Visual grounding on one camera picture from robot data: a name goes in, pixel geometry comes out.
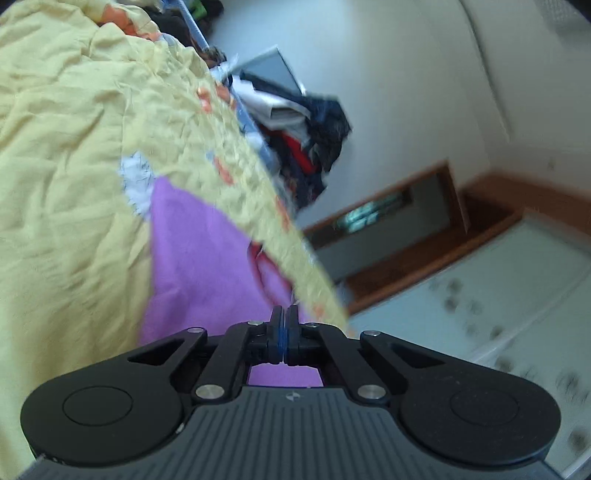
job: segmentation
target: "circular cap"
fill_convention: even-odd
[[[386,391],[379,385],[362,385],[357,390],[357,394],[366,400],[379,400],[386,395]]]
[[[458,392],[450,402],[453,412],[474,425],[498,427],[517,416],[519,405],[510,395],[488,388]]]
[[[114,387],[89,387],[74,392],[64,402],[64,413],[79,425],[98,427],[125,417],[134,401]]]
[[[500,372],[423,373],[400,405],[407,432],[434,453],[460,463],[498,467],[543,458],[560,426],[550,394]]]
[[[219,385],[207,384],[201,385],[201,387],[195,390],[195,395],[204,400],[217,400],[223,397],[225,392]]]

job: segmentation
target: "wrinkled fabric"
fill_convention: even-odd
[[[137,346],[152,293],[150,226],[125,195],[122,157],[141,152],[155,175],[223,211],[265,245],[314,319],[345,328],[205,62],[178,41],[151,41],[159,36],[143,10],[108,0],[25,0],[0,17],[4,480],[33,459],[19,423],[26,396]]]
[[[291,305],[291,286],[276,266],[219,210],[156,179],[151,202],[152,283],[141,328],[151,343],[194,326],[223,335],[235,323],[268,321],[273,306]],[[306,321],[300,309],[300,321]],[[252,368],[251,384],[314,387],[318,372],[286,365]]]

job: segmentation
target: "pile of clothes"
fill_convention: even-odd
[[[322,174],[339,158],[351,132],[340,103],[302,95],[247,72],[232,78],[232,89],[277,154],[297,208],[314,202],[325,188]]]

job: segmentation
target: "white tiled floor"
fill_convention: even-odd
[[[350,325],[545,388],[562,413],[547,461],[565,474],[591,457],[591,254],[550,232],[522,222]]]
[[[562,423],[547,460],[559,472],[591,456],[590,340],[591,276],[542,321],[482,362],[510,368],[556,399]]]
[[[586,252],[521,223],[350,325],[474,360],[539,319],[590,268]]]

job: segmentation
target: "small logo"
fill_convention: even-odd
[[[291,392],[288,393],[285,397],[289,401],[298,401],[301,398],[301,395],[298,392]]]

